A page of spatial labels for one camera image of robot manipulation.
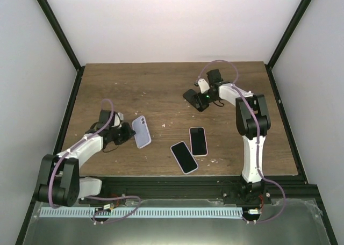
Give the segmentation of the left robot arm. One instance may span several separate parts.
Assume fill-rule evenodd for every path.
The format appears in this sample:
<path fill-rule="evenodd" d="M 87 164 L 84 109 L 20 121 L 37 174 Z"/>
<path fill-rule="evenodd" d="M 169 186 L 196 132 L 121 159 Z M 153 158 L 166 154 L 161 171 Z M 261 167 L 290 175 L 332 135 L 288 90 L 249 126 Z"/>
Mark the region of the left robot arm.
<path fill-rule="evenodd" d="M 42 158 L 34 198 L 50 207 L 71 207 L 77 200 L 91 197 L 96 203 L 109 200 L 110 191 L 102 181 L 93 177 L 81 177 L 80 168 L 91 157 L 102 152 L 108 144 L 122 145 L 134 137 L 135 131 L 124 121 L 122 113 L 101 110 L 81 139 L 70 148 Z"/>

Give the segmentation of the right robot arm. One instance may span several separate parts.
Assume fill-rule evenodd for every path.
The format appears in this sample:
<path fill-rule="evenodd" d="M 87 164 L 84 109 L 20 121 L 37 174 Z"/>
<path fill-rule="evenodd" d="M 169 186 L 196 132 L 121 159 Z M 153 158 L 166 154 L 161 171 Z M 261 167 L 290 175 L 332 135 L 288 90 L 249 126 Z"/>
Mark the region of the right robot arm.
<path fill-rule="evenodd" d="M 243 170 L 238 193 L 242 202 L 250 204 L 264 191 L 263 146 L 271 128 L 265 96 L 224 81 L 218 69 L 206 74 L 206 80 L 199 77 L 195 83 L 200 89 L 196 108 L 204 110 L 215 101 L 235 106 L 236 128 L 243 139 Z"/>

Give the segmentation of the light blue phone case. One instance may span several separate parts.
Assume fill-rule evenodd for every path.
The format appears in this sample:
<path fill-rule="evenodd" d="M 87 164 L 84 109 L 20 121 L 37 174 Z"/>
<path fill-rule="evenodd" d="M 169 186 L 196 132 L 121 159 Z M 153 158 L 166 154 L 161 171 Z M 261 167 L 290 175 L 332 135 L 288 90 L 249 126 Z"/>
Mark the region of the light blue phone case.
<path fill-rule="evenodd" d="M 142 149 L 151 143 L 152 138 L 144 116 L 139 116 L 132 121 L 132 129 L 135 131 L 134 139 L 138 149 Z"/>

